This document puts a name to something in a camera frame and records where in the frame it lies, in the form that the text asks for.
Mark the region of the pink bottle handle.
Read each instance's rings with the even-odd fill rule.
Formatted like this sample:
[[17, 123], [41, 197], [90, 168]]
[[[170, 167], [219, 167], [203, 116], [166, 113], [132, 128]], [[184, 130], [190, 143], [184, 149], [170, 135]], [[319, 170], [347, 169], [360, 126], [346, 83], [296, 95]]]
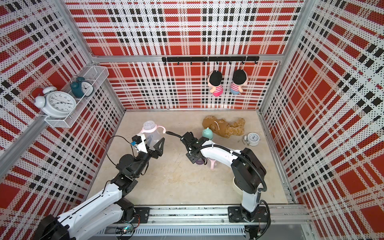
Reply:
[[163, 126], [155, 126], [155, 127], [153, 127], [153, 128], [151, 128], [151, 129], [144, 129], [144, 128], [142, 128], [142, 130], [140, 131], [140, 133], [141, 134], [145, 134], [145, 133], [153, 133], [153, 132], [155, 132], [155, 131], [157, 131], [157, 129], [159, 129], [159, 128], [161, 128], [161, 129], [163, 129], [163, 134], [165, 134], [166, 133], [166, 128], [165, 127], [163, 127]]
[[209, 158], [209, 160], [210, 160], [210, 170], [214, 170], [215, 169], [215, 165], [216, 165], [216, 160], [214, 160], [214, 159], [211, 159], [211, 158]]

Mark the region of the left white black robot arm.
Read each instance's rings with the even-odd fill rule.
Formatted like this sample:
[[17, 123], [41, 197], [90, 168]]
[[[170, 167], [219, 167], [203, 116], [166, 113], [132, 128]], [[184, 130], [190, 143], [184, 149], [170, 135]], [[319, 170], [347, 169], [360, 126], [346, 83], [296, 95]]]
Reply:
[[102, 228], [123, 219], [124, 214], [134, 219], [134, 204], [125, 197], [137, 185], [149, 161], [163, 155], [165, 139], [161, 138], [154, 149], [147, 146], [143, 134], [132, 140], [137, 156], [122, 156], [116, 165], [118, 174], [97, 194], [57, 217], [48, 215], [41, 220], [33, 237], [35, 240], [88, 240]]

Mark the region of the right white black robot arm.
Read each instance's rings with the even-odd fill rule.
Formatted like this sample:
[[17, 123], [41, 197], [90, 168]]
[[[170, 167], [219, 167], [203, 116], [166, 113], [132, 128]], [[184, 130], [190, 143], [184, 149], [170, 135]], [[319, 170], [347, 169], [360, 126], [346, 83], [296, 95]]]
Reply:
[[265, 182], [267, 171], [253, 151], [249, 148], [232, 150], [206, 137], [197, 139], [192, 132], [185, 133], [180, 140], [191, 163], [205, 165], [210, 161], [213, 168], [215, 162], [219, 162], [232, 169], [235, 185], [242, 191], [240, 218], [253, 222], [262, 209], [261, 194], [268, 189]]

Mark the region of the clear baby bottle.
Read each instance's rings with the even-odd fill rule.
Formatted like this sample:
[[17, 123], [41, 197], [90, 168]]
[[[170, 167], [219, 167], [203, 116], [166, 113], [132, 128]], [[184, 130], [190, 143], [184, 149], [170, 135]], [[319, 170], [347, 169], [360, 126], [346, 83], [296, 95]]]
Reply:
[[[156, 125], [157, 124], [154, 121], [146, 121], [143, 124], [143, 128], [148, 130], [148, 129], [155, 127]], [[150, 133], [150, 134], [145, 133], [144, 135], [146, 136], [146, 141], [147, 141], [148, 147], [151, 150], [154, 150], [154, 145], [162, 138], [163, 129], [159, 128], [159, 129], [157, 129], [157, 131], [155, 131], [153, 133]]]

